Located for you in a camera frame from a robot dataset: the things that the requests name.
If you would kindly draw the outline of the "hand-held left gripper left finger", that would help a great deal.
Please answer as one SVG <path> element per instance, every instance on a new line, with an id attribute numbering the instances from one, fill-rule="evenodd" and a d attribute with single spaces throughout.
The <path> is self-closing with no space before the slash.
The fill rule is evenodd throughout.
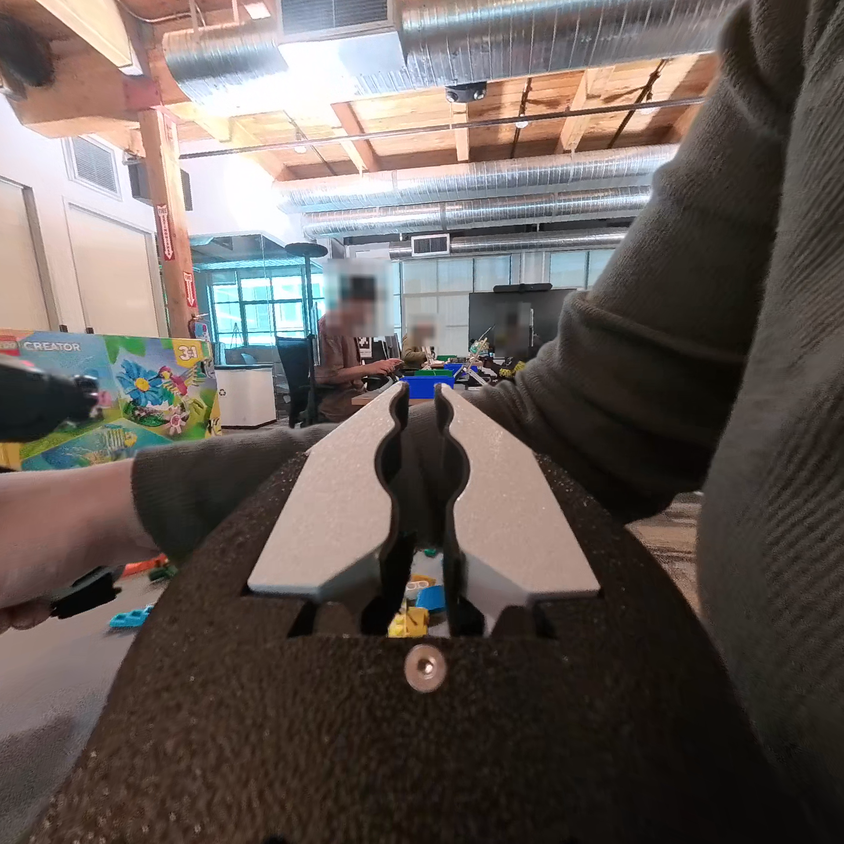
<path id="1" fill-rule="evenodd" d="M 409 387 L 396 382 L 311 447 L 247 579 L 249 593 L 341 604 L 384 635 L 404 599 L 412 549 L 390 483 Z"/>

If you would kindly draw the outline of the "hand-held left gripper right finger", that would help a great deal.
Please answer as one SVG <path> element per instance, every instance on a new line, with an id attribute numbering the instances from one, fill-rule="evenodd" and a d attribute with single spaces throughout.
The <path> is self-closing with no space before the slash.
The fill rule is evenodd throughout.
<path id="1" fill-rule="evenodd" d="M 533 451 L 438 386 L 448 497 L 442 571 L 452 637 L 491 634 L 506 610 L 600 596 L 601 586 Z"/>

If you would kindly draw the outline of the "large pile of colourful bricks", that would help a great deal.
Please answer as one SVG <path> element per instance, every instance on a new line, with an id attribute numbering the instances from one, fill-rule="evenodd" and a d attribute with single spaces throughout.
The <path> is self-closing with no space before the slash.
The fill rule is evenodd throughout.
<path id="1" fill-rule="evenodd" d="M 436 549 L 415 552 L 401 603 L 387 628 L 390 638 L 450 635 L 442 561 Z"/>

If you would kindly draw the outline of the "person's right forearm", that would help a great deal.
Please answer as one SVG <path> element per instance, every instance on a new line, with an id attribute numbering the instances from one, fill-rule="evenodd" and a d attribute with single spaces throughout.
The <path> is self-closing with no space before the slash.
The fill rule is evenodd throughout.
<path id="1" fill-rule="evenodd" d="M 605 407 L 583 388 L 601 381 L 577 377 L 571 367 L 528 366 L 515 381 L 485 388 L 472 403 L 501 427 L 552 459 L 621 523 L 647 516 L 651 501 L 624 480 L 599 452 L 609 447 Z M 223 437 L 142 451 L 131 471 L 135 511 L 153 544 L 173 560 L 184 560 L 238 505 L 254 494 L 286 461 L 328 436 L 328 426 L 302 434 L 267 432 Z M 436 404 L 411 407 L 401 438 L 401 469 L 391 486 L 399 504 L 400 528 L 427 546 L 442 538 L 447 492 Z"/>

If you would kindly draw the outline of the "person's right hand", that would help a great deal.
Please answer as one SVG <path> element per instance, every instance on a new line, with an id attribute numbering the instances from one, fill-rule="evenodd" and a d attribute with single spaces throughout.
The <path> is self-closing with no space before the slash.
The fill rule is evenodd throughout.
<path id="1" fill-rule="evenodd" d="M 45 597 L 99 565 L 134 558 L 132 462 L 3 473 L 1 631 L 46 620 Z"/>

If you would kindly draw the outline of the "colourful toy set box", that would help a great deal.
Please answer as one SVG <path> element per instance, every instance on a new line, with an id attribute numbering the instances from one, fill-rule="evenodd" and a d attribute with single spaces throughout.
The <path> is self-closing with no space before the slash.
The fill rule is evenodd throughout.
<path id="1" fill-rule="evenodd" d="M 55 375 L 97 380 L 98 413 L 28 444 L 3 444 L 2 468 L 76 469 L 222 434 L 210 343 L 195 339 L 2 329 L 2 353 Z"/>

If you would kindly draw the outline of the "white recycling bin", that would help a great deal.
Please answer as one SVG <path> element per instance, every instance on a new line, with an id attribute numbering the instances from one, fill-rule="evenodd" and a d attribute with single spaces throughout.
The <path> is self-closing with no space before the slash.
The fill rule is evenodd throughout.
<path id="1" fill-rule="evenodd" d="M 270 364 L 219 366 L 215 377 L 223 429 L 256 429 L 277 421 Z"/>

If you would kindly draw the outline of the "black office chair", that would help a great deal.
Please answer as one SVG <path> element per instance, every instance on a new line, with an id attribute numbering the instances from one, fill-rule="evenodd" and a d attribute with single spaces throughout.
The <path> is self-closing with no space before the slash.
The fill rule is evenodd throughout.
<path id="1" fill-rule="evenodd" d="M 314 337 L 276 338 L 276 349 L 290 395 L 289 427 L 309 427 L 318 421 Z"/>

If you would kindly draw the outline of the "blue storage bin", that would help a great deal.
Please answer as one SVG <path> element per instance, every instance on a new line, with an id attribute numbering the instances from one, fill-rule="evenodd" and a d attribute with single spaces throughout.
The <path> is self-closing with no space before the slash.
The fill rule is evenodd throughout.
<path id="1" fill-rule="evenodd" d="M 438 384 L 454 387 L 455 373 L 447 368 L 418 370 L 403 375 L 400 381 L 407 384 L 411 400 L 432 400 Z"/>

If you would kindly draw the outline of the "wooden column with red signs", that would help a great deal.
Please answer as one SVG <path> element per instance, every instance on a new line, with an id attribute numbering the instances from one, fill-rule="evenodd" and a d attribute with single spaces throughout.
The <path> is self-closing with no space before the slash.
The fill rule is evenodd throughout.
<path id="1" fill-rule="evenodd" d="M 174 338 L 192 338 L 196 286 L 176 124 L 163 107 L 140 111 L 138 118 L 157 226 L 168 331 Z"/>

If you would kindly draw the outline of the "glass meeting room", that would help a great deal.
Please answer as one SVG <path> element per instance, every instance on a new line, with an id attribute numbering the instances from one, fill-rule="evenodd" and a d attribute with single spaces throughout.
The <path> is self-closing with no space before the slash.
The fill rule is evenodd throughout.
<path id="1" fill-rule="evenodd" d="M 303 263 L 263 233 L 191 236 L 199 309 L 207 314 L 218 365 L 278 359 L 276 338 L 304 338 Z M 311 259 L 319 319 L 326 259 Z"/>

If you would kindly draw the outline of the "black box speaker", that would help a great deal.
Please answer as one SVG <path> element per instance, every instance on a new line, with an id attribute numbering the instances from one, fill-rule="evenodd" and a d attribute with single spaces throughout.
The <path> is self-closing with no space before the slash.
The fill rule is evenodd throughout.
<path id="1" fill-rule="evenodd" d="M 153 197 L 149 187 L 149 177 L 146 162 L 142 158 L 134 158 L 126 163 L 132 197 L 142 204 L 153 206 Z M 182 192 L 187 212 L 193 210 L 193 196 L 189 174 L 180 170 Z"/>

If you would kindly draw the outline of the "black floor lamp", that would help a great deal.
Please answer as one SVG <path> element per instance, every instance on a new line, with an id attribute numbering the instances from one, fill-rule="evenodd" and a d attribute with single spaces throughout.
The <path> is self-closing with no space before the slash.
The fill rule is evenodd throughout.
<path id="1" fill-rule="evenodd" d="M 327 249 L 311 242 L 290 243 L 285 249 L 290 257 L 301 259 L 303 263 L 302 307 L 304 330 L 306 337 L 311 341 L 313 348 L 316 350 L 314 352 L 315 355 L 318 355 L 319 313 L 313 292 L 311 259 L 324 258 L 327 255 Z"/>

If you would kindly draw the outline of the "black wall screen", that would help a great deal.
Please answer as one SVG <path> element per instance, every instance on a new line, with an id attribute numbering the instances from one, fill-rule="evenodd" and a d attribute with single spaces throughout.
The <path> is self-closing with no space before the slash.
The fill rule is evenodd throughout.
<path id="1" fill-rule="evenodd" d="M 469 338 L 486 339 L 495 360 L 532 360 L 558 332 L 565 299 L 576 288 L 551 284 L 497 285 L 469 298 Z"/>

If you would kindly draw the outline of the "white wall vent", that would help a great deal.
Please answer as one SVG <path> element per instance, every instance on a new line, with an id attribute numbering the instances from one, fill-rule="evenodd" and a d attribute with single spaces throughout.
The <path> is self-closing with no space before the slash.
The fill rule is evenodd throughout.
<path id="1" fill-rule="evenodd" d="M 71 182 L 121 200 L 120 174 L 113 149 L 86 137 L 65 138 L 61 143 Z"/>

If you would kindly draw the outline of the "long silver ventilation duct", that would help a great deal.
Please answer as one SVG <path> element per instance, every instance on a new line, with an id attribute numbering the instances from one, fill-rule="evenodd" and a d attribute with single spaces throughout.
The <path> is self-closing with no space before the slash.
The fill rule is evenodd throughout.
<path id="1" fill-rule="evenodd" d="M 310 238 L 386 236 L 627 218 L 639 214 L 651 186 L 616 186 L 592 191 L 548 193 L 379 206 L 304 214 L 302 231 Z"/>
<path id="2" fill-rule="evenodd" d="M 654 144 L 375 173 L 275 181 L 273 200 L 288 214 L 648 186 L 679 144 Z"/>
<path id="3" fill-rule="evenodd" d="M 567 229 L 530 233 L 486 236 L 450 236 L 451 254 L 442 258 L 463 258 L 515 254 L 534 251 L 590 251 L 617 248 L 629 232 L 628 227 Z M 410 240 L 388 245 L 393 261 L 414 260 L 410 257 Z"/>

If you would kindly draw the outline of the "wide silver ventilation duct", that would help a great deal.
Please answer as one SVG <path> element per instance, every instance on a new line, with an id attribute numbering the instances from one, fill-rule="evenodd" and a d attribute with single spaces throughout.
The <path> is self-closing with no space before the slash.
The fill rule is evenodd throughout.
<path id="1" fill-rule="evenodd" d="M 280 2 L 168 31 L 179 89 L 221 116 L 712 52 L 738 2 Z"/>

